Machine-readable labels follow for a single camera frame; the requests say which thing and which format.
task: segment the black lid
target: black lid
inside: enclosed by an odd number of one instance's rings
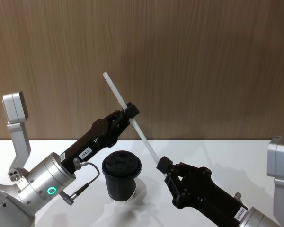
[[[116,151],[104,159],[102,171],[106,177],[135,178],[141,172],[141,161],[129,151]]]

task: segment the white stick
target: white stick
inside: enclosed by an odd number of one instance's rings
[[[115,97],[117,98],[118,102],[120,103],[122,109],[126,109],[127,105],[125,103],[125,101],[122,99],[120,93],[118,92],[117,88],[115,87],[114,83],[112,82],[112,80],[110,79],[109,75],[107,72],[103,73],[103,76],[105,78],[105,80],[107,81],[110,89],[112,89]],[[156,164],[158,164],[159,162],[159,157],[157,156],[157,154],[155,153],[155,151],[152,149],[150,143],[148,142],[148,140],[146,139],[145,135],[143,134],[141,128],[139,127],[137,121],[135,119],[129,119],[129,122],[132,124],[132,126],[134,127],[134,129],[136,129],[138,135],[140,136],[140,138],[142,139],[142,141],[144,142],[146,148],[148,149],[148,151],[150,152],[153,160],[155,161]]]

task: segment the white label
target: white label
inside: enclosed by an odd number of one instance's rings
[[[87,155],[89,155],[93,150],[87,147],[81,154],[79,154],[79,157],[83,160]]]
[[[63,154],[60,155],[60,162],[62,162],[65,159],[65,153],[63,152]]]
[[[238,221],[241,221],[242,218],[244,218],[246,213],[247,213],[247,210],[244,207],[241,207],[240,210],[235,215],[235,219]]]

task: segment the wood panel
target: wood panel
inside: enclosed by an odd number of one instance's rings
[[[2,138],[16,90],[31,139],[80,137],[120,108],[104,71],[149,139],[284,135],[284,1],[0,0]]]

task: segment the white table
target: white table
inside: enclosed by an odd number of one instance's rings
[[[50,153],[61,154],[74,140],[30,141],[31,155],[25,166],[29,171]],[[242,194],[248,207],[254,206],[275,221],[273,216],[274,180],[266,176],[267,140],[153,140],[159,157],[174,163],[208,167],[214,182],[230,195]],[[164,183],[164,177],[139,140],[120,140],[90,161],[99,169],[111,152],[128,150],[142,162],[137,194],[130,204],[116,204],[108,196],[103,174],[79,196],[72,206],[56,196],[36,214],[36,227],[214,227],[193,208],[179,210]],[[14,158],[11,141],[0,141],[0,183],[10,184],[7,176]],[[77,179],[66,189],[73,193],[94,177],[92,167],[77,171]]]

